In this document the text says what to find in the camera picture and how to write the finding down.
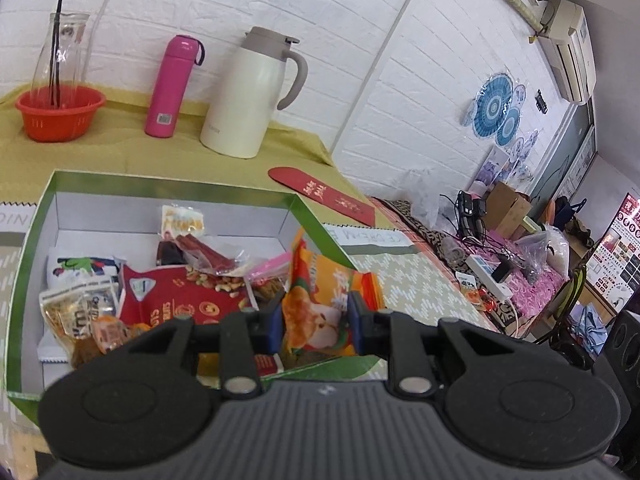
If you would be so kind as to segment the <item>pink thermos bottle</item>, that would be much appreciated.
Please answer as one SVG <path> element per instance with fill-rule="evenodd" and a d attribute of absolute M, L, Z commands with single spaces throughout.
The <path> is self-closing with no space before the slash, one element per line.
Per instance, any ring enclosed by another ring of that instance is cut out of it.
<path fill-rule="evenodd" d="M 170 138 L 194 66 L 201 66 L 206 52 L 200 40 L 176 35 L 165 49 L 158 71 L 144 132 L 153 138 Z"/>

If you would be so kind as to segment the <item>small sausage snack pack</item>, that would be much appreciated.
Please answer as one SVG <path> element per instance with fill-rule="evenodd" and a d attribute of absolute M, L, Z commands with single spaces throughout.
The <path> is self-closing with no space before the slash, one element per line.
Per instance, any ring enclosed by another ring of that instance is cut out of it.
<path fill-rule="evenodd" d="M 201 211 L 178 205 L 160 207 L 160 242 L 157 245 L 156 264 L 174 266 L 186 264 L 182 249 L 177 245 L 179 236 L 201 236 L 205 232 Z"/>

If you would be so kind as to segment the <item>orange snack packet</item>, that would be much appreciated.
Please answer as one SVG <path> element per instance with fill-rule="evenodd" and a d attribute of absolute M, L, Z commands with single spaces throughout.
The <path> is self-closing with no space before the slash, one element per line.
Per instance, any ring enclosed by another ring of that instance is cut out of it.
<path fill-rule="evenodd" d="M 288 270 L 288 291 L 282 300 L 285 322 L 283 349 L 297 359 L 354 356 L 348 327 L 348 295 L 358 292 L 371 311 L 386 308 L 378 276 L 362 273 L 317 254 L 297 232 Z"/>

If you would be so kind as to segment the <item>red plastic basket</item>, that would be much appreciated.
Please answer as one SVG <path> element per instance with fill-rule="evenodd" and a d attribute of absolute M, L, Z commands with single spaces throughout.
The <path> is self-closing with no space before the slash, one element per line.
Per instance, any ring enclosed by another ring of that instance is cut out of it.
<path fill-rule="evenodd" d="M 26 136 L 41 143 L 70 142 L 83 136 L 91 126 L 96 111 L 106 103 L 96 89 L 78 86 L 73 105 L 60 108 L 37 106 L 33 96 L 47 95 L 47 90 L 25 91 L 15 102 L 21 112 Z"/>

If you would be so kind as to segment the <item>brown cardboard box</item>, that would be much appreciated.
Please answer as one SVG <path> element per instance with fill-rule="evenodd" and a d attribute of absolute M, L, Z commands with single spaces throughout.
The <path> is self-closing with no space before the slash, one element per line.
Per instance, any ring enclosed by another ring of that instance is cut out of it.
<path fill-rule="evenodd" d="M 498 182 L 486 198 L 485 226 L 502 238 L 510 238 L 530 208 L 532 204 L 525 195 Z"/>

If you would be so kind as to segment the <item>green cardboard box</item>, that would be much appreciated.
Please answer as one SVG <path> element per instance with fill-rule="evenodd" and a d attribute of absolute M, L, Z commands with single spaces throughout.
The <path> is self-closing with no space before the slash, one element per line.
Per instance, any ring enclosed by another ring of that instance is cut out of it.
<path fill-rule="evenodd" d="M 72 256 L 116 256 L 137 270 L 155 262 L 160 208 L 192 207 L 205 217 L 213 240 L 240 246 L 252 256 L 275 257 L 299 231 L 308 247 L 350 268 L 343 248 L 294 193 L 218 183 L 124 174 L 56 170 L 44 189 L 26 234 L 9 306 L 4 388 L 12 404 L 36 420 L 44 388 L 67 373 L 42 364 L 37 344 L 44 332 L 38 296 L 46 286 L 51 248 Z"/>

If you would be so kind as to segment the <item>colourful poster board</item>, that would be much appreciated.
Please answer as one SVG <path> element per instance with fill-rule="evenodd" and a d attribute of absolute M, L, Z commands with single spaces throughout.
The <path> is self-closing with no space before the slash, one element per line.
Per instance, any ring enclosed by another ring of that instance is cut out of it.
<path fill-rule="evenodd" d="M 586 263 L 587 282 L 615 312 L 638 292 L 639 200 L 627 194 Z"/>

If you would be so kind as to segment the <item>clear glass carafe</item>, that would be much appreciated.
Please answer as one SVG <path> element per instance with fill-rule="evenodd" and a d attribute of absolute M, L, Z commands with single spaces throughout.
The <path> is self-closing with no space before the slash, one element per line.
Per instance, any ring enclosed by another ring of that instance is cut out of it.
<path fill-rule="evenodd" d="M 88 13 L 65 10 L 64 0 L 56 0 L 32 76 L 29 94 L 35 108 L 64 110 L 76 105 L 89 18 Z"/>

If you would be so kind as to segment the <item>cream thermos jug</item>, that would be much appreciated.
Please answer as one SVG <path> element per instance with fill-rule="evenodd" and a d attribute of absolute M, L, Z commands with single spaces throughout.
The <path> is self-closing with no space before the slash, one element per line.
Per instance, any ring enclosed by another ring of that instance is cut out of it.
<path fill-rule="evenodd" d="M 257 156 L 271 117 L 299 96 L 308 76 L 299 40 L 254 26 L 230 58 L 210 101 L 200 141 L 226 156 Z"/>

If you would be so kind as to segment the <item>red nuts bag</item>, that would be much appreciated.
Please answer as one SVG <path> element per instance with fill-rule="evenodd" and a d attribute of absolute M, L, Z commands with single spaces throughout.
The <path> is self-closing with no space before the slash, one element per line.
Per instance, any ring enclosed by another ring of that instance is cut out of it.
<path fill-rule="evenodd" d="M 136 271 L 122 268 L 122 308 L 127 325 L 163 324 L 177 316 L 190 316 L 195 324 L 219 324 L 228 314 L 250 308 L 250 295 L 242 278 L 201 272 L 190 266 L 158 266 Z"/>

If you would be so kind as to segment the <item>blue paper fan decoration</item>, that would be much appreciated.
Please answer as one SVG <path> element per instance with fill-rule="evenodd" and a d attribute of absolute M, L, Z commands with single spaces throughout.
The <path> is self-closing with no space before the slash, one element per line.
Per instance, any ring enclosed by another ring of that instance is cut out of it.
<path fill-rule="evenodd" d="M 471 128 L 481 139 L 493 138 L 495 144 L 504 148 L 518 133 L 526 98 L 525 84 L 507 73 L 493 74 L 471 100 L 461 117 L 461 125 Z"/>

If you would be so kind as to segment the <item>clear peanut snack pack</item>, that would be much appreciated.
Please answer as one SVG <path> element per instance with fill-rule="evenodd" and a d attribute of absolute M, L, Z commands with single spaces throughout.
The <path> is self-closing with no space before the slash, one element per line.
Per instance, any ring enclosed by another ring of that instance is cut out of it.
<path fill-rule="evenodd" d="M 92 321 L 117 314 L 117 286 L 109 276 L 88 278 L 40 292 L 39 305 L 54 338 L 70 353 L 78 341 L 92 336 Z"/>

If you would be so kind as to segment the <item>white air conditioner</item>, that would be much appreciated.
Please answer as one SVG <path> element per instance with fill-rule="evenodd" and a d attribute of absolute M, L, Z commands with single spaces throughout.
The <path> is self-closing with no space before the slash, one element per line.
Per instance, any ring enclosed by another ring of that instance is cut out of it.
<path fill-rule="evenodd" d="M 586 104 L 593 96 L 597 74 L 584 8 L 570 0 L 530 2 L 546 6 L 541 31 L 529 41 L 541 44 L 562 98 Z"/>

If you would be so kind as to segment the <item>red envelope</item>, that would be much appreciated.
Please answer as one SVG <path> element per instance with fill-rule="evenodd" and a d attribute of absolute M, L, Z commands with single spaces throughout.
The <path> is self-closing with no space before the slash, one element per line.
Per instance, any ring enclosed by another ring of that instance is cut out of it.
<path fill-rule="evenodd" d="M 274 167 L 268 170 L 268 176 L 286 188 L 363 226 L 375 227 L 375 210 L 372 205 L 346 195 L 303 170 L 294 167 Z"/>

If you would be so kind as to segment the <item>white power strip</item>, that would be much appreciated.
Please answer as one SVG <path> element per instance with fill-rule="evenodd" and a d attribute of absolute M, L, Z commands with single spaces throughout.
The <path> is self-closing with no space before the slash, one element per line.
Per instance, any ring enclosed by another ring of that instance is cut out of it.
<path fill-rule="evenodd" d="M 504 283 L 498 283 L 492 277 L 492 274 L 497 269 L 496 266 L 492 266 L 479 255 L 469 255 L 465 263 L 498 301 L 505 302 L 512 298 L 513 292 L 509 286 Z"/>

